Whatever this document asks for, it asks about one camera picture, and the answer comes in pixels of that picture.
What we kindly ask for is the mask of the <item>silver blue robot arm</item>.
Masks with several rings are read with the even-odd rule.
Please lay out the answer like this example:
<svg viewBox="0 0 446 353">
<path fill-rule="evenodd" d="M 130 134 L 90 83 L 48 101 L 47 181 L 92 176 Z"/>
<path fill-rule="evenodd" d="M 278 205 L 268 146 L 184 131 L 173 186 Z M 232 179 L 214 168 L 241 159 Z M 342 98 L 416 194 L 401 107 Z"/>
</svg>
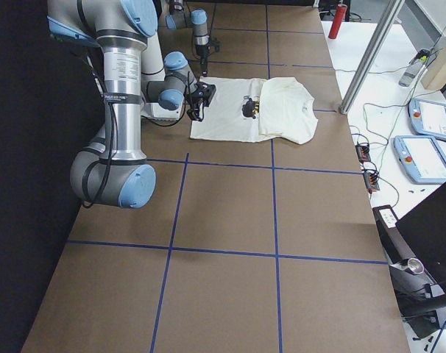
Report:
<svg viewBox="0 0 446 353">
<path fill-rule="evenodd" d="M 159 106 L 201 121 L 216 87 L 194 76 L 183 53 L 162 55 L 152 1 L 50 1 L 48 21 L 56 39 L 103 53 L 105 122 L 73 161 L 73 191 L 84 207 L 143 207 L 156 173 L 141 148 L 142 119 Z"/>
<path fill-rule="evenodd" d="M 208 75 L 208 58 L 210 56 L 210 33 L 208 16 L 204 9 L 186 10 L 184 1 L 169 1 L 169 14 L 166 26 L 170 30 L 192 29 L 191 45 L 194 46 L 203 76 Z"/>
</svg>

